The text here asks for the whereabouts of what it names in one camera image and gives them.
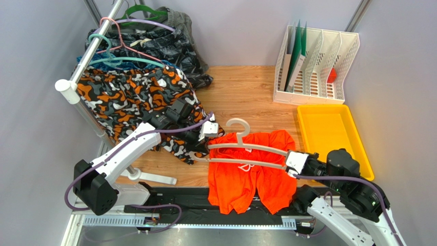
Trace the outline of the beige plastic hanger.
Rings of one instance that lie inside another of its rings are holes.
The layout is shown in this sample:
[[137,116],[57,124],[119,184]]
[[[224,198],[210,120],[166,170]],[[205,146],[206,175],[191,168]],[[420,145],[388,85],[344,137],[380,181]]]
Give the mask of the beige plastic hanger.
[[250,134],[250,126],[245,120],[233,118],[226,125],[234,123],[241,124],[244,131],[211,140],[207,146],[210,151],[208,158],[198,157],[193,152],[190,153],[190,158],[208,162],[216,168],[221,164],[234,163],[239,172],[248,171],[254,166],[285,170],[284,161],[288,151],[296,150],[295,141],[287,131]]

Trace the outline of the bright orange shorts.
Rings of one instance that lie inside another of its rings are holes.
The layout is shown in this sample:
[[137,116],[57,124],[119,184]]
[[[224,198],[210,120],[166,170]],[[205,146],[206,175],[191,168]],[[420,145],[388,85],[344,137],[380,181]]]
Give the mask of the bright orange shorts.
[[254,166],[239,172],[236,164],[209,163],[208,201],[219,207],[220,213],[245,213],[255,192],[271,214],[288,207],[296,192],[297,181],[284,170]]

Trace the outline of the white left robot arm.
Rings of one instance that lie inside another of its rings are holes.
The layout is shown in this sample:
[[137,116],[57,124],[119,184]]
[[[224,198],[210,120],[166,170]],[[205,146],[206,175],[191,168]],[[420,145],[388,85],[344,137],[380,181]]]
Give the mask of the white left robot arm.
[[197,148],[201,146],[201,130],[211,122],[210,112],[204,119],[185,127],[194,106],[177,99],[161,111],[147,113],[136,130],[106,154],[92,162],[79,161],[74,167],[74,180],[67,187],[66,205],[77,211],[68,199],[73,192],[84,204],[80,210],[103,215],[116,206],[143,206],[150,197],[150,189],[142,183],[117,184],[116,180],[145,152],[160,145],[166,136],[177,136]]

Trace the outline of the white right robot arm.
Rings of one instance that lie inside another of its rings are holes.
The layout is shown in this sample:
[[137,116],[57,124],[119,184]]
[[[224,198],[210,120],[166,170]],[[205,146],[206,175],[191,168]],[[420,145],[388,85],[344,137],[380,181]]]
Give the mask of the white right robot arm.
[[397,230],[384,191],[361,176],[359,162],[345,149],[330,151],[326,162],[319,161],[316,153],[289,151],[286,172],[296,179],[315,180],[339,193],[340,202],[357,216],[368,233],[336,212],[308,185],[296,190],[291,205],[300,214],[309,214],[321,221],[348,245],[406,244]]

